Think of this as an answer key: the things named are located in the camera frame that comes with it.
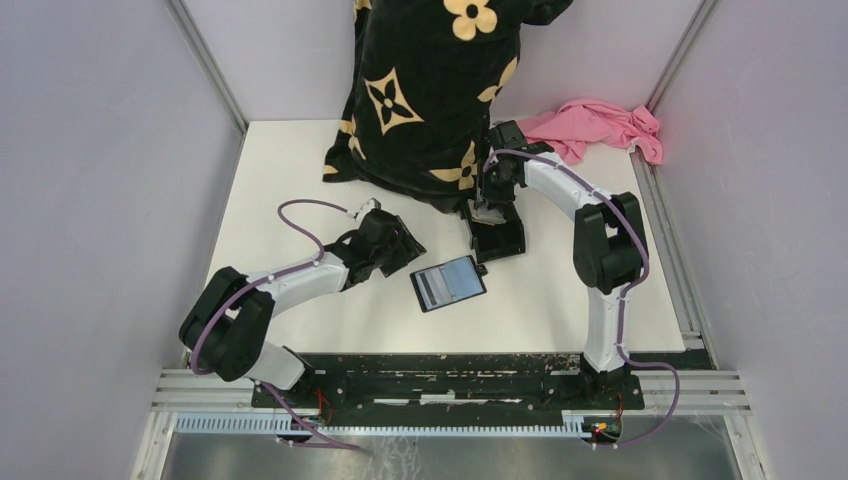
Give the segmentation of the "silver grey striped card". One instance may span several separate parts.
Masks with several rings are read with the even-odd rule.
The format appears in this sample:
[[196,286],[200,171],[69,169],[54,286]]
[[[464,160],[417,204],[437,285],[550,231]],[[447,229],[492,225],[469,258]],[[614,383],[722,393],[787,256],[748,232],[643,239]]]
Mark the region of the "silver grey striped card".
[[450,290],[442,269],[424,270],[417,275],[417,279],[427,310],[440,308],[455,300],[455,295]]

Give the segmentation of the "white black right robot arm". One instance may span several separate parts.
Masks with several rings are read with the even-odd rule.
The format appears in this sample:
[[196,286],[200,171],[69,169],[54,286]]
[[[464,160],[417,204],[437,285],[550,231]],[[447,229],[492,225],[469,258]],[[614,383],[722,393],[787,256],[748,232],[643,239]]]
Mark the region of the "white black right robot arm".
[[589,182],[551,146],[529,142],[514,121],[492,127],[488,140],[492,152],[478,170],[478,209],[506,214],[517,189],[525,188],[542,194],[573,223],[573,265],[589,299],[577,392],[585,405],[602,408],[629,375],[627,295],[649,273],[640,202],[630,192],[612,194]]

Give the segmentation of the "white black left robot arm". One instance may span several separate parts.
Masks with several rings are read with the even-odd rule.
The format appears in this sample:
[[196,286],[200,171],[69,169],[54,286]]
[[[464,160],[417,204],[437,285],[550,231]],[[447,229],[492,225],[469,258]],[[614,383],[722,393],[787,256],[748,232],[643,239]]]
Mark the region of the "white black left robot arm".
[[276,388],[291,406],[307,404],[315,391],[309,366],[298,354],[267,339],[271,321],[321,296],[346,291],[374,271],[389,277],[423,256],[425,247],[402,219],[380,208],[316,255],[251,275],[233,267],[216,271],[179,330],[190,369],[225,382],[248,378]]

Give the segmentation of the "black leather card holder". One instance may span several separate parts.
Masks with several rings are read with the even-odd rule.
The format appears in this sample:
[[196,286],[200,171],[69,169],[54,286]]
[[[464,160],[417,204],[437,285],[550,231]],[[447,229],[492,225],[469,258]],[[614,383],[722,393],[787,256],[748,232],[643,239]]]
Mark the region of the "black leather card holder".
[[[424,296],[422,289],[418,283],[417,275],[428,269],[439,268],[443,270],[445,280],[455,295],[455,300],[445,306],[437,309],[427,310],[425,308]],[[487,292],[487,288],[483,281],[488,270],[485,265],[478,264],[472,255],[459,257],[435,266],[421,269],[410,274],[410,280],[415,292],[419,307],[423,313],[429,313],[446,306],[463,302],[468,299],[483,295]]]

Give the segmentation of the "black plastic bin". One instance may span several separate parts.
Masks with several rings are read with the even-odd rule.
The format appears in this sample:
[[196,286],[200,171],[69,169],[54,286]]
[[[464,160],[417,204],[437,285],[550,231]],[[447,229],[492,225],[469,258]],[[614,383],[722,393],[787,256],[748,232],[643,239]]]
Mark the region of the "black plastic bin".
[[474,200],[469,199],[460,209],[460,216],[465,221],[469,231],[469,245],[478,264],[500,260],[526,252],[524,224],[513,203],[487,204],[490,208],[498,208],[507,219],[503,225],[488,226],[471,220],[469,206]]

